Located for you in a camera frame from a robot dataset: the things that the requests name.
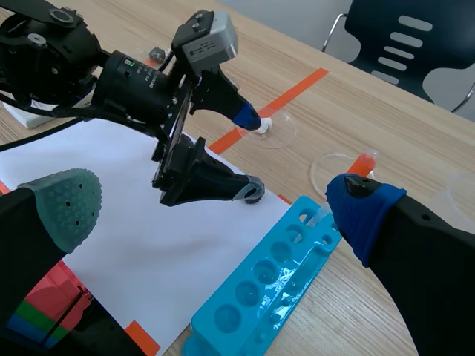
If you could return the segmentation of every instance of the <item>red block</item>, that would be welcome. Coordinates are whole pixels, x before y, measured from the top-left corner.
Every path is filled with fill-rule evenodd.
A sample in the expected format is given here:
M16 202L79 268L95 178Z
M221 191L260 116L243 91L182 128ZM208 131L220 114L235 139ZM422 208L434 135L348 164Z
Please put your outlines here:
M78 286L85 293L61 322L63 328L71 331L81 320L84 309L91 304L89 300L91 294L64 262L60 261L54 266L26 296L25 300L42 314L57 321L80 293Z

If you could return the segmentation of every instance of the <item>chair backrest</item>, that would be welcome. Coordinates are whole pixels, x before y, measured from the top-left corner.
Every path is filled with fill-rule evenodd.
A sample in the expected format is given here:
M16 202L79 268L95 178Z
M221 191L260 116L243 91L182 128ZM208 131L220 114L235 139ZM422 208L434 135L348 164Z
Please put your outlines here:
M475 0L353 0L345 30L361 42L352 65L427 100L429 72L475 62Z

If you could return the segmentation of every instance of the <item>floor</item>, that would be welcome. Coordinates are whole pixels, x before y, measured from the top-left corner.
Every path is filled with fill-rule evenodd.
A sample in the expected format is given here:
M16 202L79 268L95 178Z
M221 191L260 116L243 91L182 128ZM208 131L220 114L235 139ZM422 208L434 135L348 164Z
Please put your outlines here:
M321 50L336 16L346 13L351 5L351 0L218 1L318 50ZM357 57L359 48L358 40L345 32L344 20L340 21L327 53L351 62ZM474 82L475 64L466 70L442 68L429 73L424 89L438 106L452 110L465 98ZM475 122L475 95L457 114Z

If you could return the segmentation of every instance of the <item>metal screw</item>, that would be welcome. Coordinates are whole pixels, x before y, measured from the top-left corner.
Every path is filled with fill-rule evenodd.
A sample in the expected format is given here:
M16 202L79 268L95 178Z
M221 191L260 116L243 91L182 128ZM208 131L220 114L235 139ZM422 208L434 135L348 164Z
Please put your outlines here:
M44 47L46 46L46 39L39 35L38 33L30 33L27 36L28 43L35 47Z

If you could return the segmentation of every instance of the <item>blue block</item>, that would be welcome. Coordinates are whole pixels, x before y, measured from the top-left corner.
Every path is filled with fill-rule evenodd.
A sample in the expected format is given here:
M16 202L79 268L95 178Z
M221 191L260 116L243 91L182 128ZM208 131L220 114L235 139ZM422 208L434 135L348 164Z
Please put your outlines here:
M8 320L7 329L36 343L41 343L43 338L46 336L46 332L42 331L40 328L34 326L16 314L12 315L12 317ZM58 340L50 336L45 342L45 347L47 349L51 349L57 343Z
M264 355L341 239L331 214L308 226L319 208L292 205L193 316L183 356Z

